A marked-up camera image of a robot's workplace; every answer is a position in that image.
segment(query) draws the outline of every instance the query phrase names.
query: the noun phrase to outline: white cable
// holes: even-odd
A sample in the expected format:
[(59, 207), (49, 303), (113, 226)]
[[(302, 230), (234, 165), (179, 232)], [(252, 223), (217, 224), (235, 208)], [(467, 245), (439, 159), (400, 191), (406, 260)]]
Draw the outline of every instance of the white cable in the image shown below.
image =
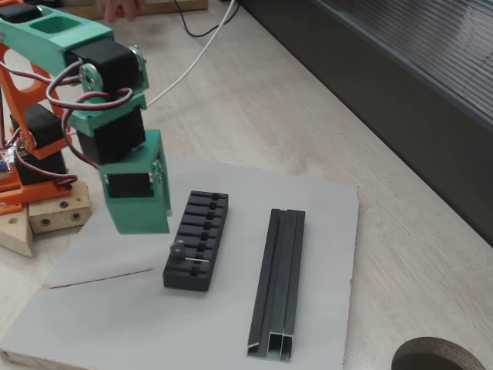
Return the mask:
[(157, 97), (155, 97), (154, 99), (152, 99), (147, 104), (147, 107), (148, 108), (152, 104), (154, 104), (155, 102), (157, 102), (159, 99), (161, 99), (163, 96), (165, 96), (173, 87), (175, 87), (176, 85), (178, 85), (181, 82), (181, 80), (184, 79), (186, 77), (186, 75), (188, 75), (189, 72), (193, 69), (193, 67), (195, 67), (195, 65), (200, 61), (200, 58), (202, 58), (202, 56), (206, 52), (207, 48), (209, 48), (209, 45), (212, 43), (212, 41), (214, 41), (214, 39), (216, 38), (217, 34), (221, 30), (221, 27), (223, 27), (224, 22), (226, 22), (226, 20), (228, 19), (228, 16), (230, 15), (231, 9), (233, 9), (233, 5), (234, 5), (235, 1), (236, 0), (231, 0), (230, 7), (226, 11), (226, 14), (224, 15), (223, 20), (221, 21), (221, 23), (217, 27), (217, 30), (214, 32), (214, 34), (212, 36), (210, 36), (209, 41), (203, 47), (202, 52), (200, 52), (199, 56), (197, 56), (197, 58), (195, 59), (195, 61), (190, 65), (190, 67), (188, 67), (188, 69), (174, 83), (171, 84), (170, 87), (168, 87), (166, 90), (162, 91)]

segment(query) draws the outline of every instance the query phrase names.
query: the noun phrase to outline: wooden base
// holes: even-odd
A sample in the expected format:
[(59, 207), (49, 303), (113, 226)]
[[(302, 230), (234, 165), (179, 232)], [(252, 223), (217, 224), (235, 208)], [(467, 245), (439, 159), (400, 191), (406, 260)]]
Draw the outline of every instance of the wooden base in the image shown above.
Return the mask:
[[(68, 12), (79, 17), (86, 19), (101, 19), (102, 14), (98, 10), (94, 2), (87, 2), (74, 0), (65, 2), (66, 6), (62, 8), (64, 12)], [(179, 6), (183, 11), (190, 10), (204, 10), (208, 7), (208, 0), (178, 0)], [(155, 0), (153, 2), (147, 2), (139, 15), (149, 15), (158, 13), (172, 13), (178, 12), (178, 8), (172, 0)]]
[[(357, 188), (194, 160), (167, 158), (167, 167), (171, 232), (120, 235), (108, 210), (96, 209), (45, 280), (50, 288), (32, 296), (0, 340), (0, 357), (48, 370), (342, 370)], [(206, 294), (163, 287), (169, 245), (195, 189), (234, 200)], [(277, 207), (307, 217), (296, 343), (285, 366), (246, 356)]]
[(0, 245), (27, 257), (32, 256), (32, 231), (28, 209), (0, 216)]
[(0, 215), (0, 246), (32, 257), (32, 234), (81, 226), (91, 216), (89, 192), (83, 181), (72, 194), (32, 202), (20, 212)]
[(40, 200), (29, 204), (29, 220), (34, 234), (81, 226), (91, 216), (87, 185), (76, 181), (67, 197)]

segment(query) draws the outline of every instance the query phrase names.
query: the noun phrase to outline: light wooden floor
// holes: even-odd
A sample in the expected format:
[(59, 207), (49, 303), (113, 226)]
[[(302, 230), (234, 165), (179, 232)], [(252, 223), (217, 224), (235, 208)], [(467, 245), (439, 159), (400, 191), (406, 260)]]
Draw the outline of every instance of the light wooden floor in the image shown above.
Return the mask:
[[(211, 0), (209, 12), (186, 17), (199, 32), (224, 11)], [(206, 42), (191, 39), (177, 15), (120, 22), (116, 38), (137, 44), (148, 59), (149, 98), (179, 76)], [(359, 186), (346, 370), (390, 370), (397, 348), (421, 336), (456, 342), (493, 368), (493, 249), (244, 10), (144, 118), (148, 128), (161, 129), (168, 156)], [(93, 203), (102, 204), (95, 171), (69, 153), (67, 158), (88, 182)], [(37, 237), (32, 260), (0, 248), (0, 335), (71, 233)]]

